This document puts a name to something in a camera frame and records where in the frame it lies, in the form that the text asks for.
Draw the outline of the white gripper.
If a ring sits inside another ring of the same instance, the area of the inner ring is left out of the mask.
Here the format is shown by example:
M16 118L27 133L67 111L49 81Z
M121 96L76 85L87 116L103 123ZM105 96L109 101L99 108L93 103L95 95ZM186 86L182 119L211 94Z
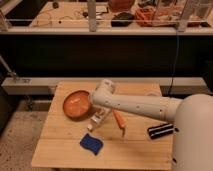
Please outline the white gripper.
M94 115L91 117L91 124L87 125L87 130L92 132L94 130L93 126L99 126L110 114L111 109L101 107L99 108Z

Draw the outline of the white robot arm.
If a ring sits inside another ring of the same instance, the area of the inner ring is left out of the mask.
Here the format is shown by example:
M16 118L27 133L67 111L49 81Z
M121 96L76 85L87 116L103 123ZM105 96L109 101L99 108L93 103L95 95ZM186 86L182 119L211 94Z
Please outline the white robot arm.
M114 82L104 79L89 100L93 105L172 123L172 171L213 171L213 96L131 96L115 94L115 89Z

